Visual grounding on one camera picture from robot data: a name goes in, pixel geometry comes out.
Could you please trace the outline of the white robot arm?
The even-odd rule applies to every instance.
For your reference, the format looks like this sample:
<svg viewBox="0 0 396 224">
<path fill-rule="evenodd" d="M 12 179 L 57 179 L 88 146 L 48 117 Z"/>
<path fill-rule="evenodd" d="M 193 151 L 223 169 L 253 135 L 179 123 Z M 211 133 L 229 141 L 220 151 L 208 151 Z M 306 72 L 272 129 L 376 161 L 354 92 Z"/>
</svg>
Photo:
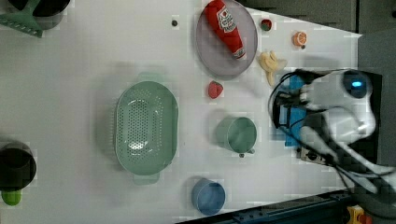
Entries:
<svg viewBox="0 0 396 224">
<path fill-rule="evenodd" d="M 358 70 L 311 73 L 298 90 L 299 105 L 308 111 L 300 141 L 363 194 L 390 197 L 395 194 L 395 169 L 376 165 L 350 147 L 375 132 L 372 93 L 370 78 Z"/>
</svg>

